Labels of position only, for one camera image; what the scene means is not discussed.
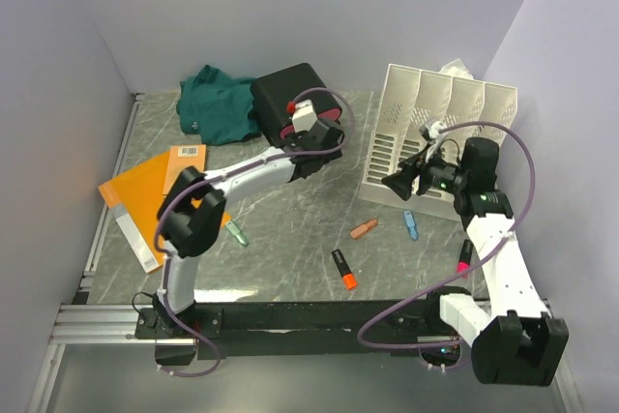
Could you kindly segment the light blue clear highlighter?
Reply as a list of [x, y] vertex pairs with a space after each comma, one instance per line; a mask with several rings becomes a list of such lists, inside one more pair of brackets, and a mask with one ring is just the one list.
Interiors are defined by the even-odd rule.
[[413, 213], [411, 211], [403, 211], [402, 216], [410, 238], [413, 241], [417, 241], [419, 239], [419, 232]]

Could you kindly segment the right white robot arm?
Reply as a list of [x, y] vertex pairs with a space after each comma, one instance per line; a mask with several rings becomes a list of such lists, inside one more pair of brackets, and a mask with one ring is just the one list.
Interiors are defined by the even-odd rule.
[[466, 294], [440, 293], [424, 310], [426, 327], [452, 327], [471, 348], [472, 367], [483, 384], [547, 386], [569, 338], [566, 322], [552, 317], [526, 268], [507, 195], [496, 186], [499, 146], [483, 137], [465, 141], [458, 163], [425, 147], [398, 165], [382, 184], [403, 200], [435, 188], [449, 193], [482, 270], [490, 310]]

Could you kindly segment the green highlighter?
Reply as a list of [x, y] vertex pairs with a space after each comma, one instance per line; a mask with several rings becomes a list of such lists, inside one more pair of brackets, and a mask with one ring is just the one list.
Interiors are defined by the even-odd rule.
[[249, 239], [235, 221], [228, 221], [225, 228], [242, 247], [247, 247], [249, 245]]

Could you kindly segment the orange folder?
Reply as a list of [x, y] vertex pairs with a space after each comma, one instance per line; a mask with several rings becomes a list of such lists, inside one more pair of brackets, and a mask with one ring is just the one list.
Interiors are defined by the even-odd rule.
[[99, 186], [108, 208], [146, 273], [161, 268], [164, 250], [198, 256], [217, 241], [230, 219], [223, 193], [197, 188], [204, 171], [193, 166], [181, 171], [167, 195], [162, 194], [169, 150]]

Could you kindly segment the green cloth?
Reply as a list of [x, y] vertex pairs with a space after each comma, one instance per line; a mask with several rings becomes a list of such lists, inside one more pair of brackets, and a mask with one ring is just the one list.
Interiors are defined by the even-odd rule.
[[212, 66], [181, 81], [176, 104], [181, 131], [199, 135], [207, 146], [260, 136], [253, 117], [253, 82], [253, 77], [234, 78]]

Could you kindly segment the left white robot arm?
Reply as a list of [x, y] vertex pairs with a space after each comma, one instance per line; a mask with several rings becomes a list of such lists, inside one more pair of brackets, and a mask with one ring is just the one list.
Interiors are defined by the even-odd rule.
[[157, 213], [154, 237], [163, 265], [152, 307], [167, 335], [197, 335], [193, 311], [199, 259], [217, 242], [226, 209], [256, 193], [309, 177], [339, 158], [353, 133], [320, 118], [309, 130], [243, 162], [205, 172], [194, 168], [181, 172]]

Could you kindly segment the pink highlighter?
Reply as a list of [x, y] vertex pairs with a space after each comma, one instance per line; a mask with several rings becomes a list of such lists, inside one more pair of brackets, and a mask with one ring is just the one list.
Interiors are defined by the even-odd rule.
[[462, 243], [458, 262], [457, 272], [462, 273], [462, 277], [466, 279], [468, 277], [468, 270], [473, 256], [474, 245], [469, 239], [465, 239]]

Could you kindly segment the black base beam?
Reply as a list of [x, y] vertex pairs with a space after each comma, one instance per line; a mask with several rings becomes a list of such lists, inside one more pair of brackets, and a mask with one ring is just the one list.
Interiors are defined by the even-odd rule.
[[[456, 330], [440, 320], [432, 292], [372, 325], [364, 338], [409, 344], [455, 339]], [[224, 358], [232, 356], [370, 353], [357, 341], [361, 327], [395, 300], [323, 302], [197, 303], [180, 319], [212, 340]]]

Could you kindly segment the white crumpled paper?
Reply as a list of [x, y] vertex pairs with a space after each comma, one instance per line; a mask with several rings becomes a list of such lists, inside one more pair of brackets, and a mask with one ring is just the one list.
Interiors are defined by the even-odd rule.
[[470, 73], [466, 65], [461, 59], [453, 60], [442, 66], [439, 70], [441, 74], [446, 74], [451, 77], [459, 77], [464, 79], [473, 79], [473, 74]]

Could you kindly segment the orange highlighter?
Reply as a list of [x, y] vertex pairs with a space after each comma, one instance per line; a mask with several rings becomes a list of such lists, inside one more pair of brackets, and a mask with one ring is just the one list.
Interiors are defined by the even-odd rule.
[[357, 287], [358, 283], [354, 274], [352, 273], [343, 253], [341, 250], [336, 249], [331, 252], [331, 256], [334, 259], [334, 262], [338, 268], [339, 274], [341, 276], [342, 282], [344, 286], [348, 290], [353, 290]]

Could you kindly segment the white file rack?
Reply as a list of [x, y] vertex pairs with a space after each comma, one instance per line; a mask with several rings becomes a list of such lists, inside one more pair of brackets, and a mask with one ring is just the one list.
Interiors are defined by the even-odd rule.
[[[403, 200], [381, 180], [399, 169], [399, 164], [421, 152], [427, 144], [440, 142], [435, 155], [454, 163], [464, 142], [473, 136], [502, 144], [506, 134], [472, 122], [488, 121], [510, 127], [517, 113], [517, 89], [512, 86], [457, 77], [403, 65], [388, 66], [378, 117], [372, 131], [358, 196], [415, 213], [457, 221], [454, 198], [431, 188], [424, 195]], [[457, 124], [470, 125], [453, 132], [440, 131]]]

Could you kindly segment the salmon clear highlighter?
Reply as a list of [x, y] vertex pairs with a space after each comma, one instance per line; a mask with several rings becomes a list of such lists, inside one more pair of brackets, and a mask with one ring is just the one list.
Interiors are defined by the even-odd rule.
[[372, 231], [377, 225], [378, 225], [378, 220], [377, 219], [372, 219], [372, 220], [365, 221], [365, 222], [357, 225], [356, 227], [354, 227], [350, 231], [350, 237], [353, 240], [358, 240], [358, 239], [362, 238], [363, 236], [365, 236], [370, 231]]

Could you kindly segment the black drawer organizer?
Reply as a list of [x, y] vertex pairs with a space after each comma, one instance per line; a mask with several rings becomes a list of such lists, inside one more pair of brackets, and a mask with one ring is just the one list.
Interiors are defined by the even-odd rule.
[[287, 106], [298, 95], [311, 88], [325, 88], [313, 66], [300, 63], [266, 74], [251, 84], [253, 115], [267, 140], [282, 149], [291, 131]]

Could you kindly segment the aluminium rail frame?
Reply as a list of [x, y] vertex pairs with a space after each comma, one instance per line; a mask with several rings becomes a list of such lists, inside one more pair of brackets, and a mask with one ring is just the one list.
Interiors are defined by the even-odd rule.
[[295, 97], [285, 112], [293, 130], [280, 144], [220, 170], [181, 172], [158, 213], [154, 241], [163, 255], [162, 284], [147, 304], [59, 310], [34, 411], [46, 409], [70, 344], [150, 343], [157, 369], [178, 378], [189, 377], [190, 363], [200, 359], [218, 367], [232, 356], [415, 356], [466, 344], [473, 372], [484, 384], [552, 382], [569, 331], [550, 314], [524, 263], [516, 237], [522, 215], [496, 185], [499, 146], [487, 137], [470, 137], [448, 162], [441, 149], [451, 127], [436, 119], [421, 127], [424, 147], [382, 182], [405, 200], [433, 188], [454, 197], [485, 276], [484, 305], [457, 286], [455, 277], [400, 301], [195, 300], [199, 256], [215, 244], [226, 205], [316, 172], [338, 158], [351, 138], [339, 121], [316, 112], [310, 91]]

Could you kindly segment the orange book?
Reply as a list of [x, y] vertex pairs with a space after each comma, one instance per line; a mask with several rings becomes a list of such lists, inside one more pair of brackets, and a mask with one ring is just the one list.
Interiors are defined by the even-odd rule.
[[203, 144], [178, 145], [169, 149], [162, 194], [167, 195], [181, 171], [193, 166], [204, 171], [207, 160], [207, 147]]

